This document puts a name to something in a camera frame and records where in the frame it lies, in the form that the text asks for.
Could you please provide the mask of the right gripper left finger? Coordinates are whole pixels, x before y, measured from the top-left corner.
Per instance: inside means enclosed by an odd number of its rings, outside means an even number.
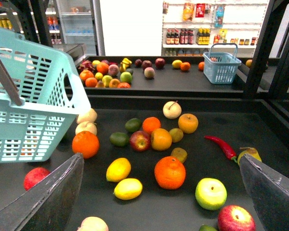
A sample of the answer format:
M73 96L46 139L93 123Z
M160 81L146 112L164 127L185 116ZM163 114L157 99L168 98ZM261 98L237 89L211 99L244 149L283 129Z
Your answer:
M0 231L63 231L82 182L84 159L75 154L0 210Z

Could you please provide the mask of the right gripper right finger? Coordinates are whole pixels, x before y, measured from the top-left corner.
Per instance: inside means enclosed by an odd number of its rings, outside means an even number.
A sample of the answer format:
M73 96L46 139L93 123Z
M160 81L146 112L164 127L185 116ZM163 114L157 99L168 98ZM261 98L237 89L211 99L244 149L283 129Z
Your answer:
M289 178L251 155L240 159L240 173L266 231L289 231Z

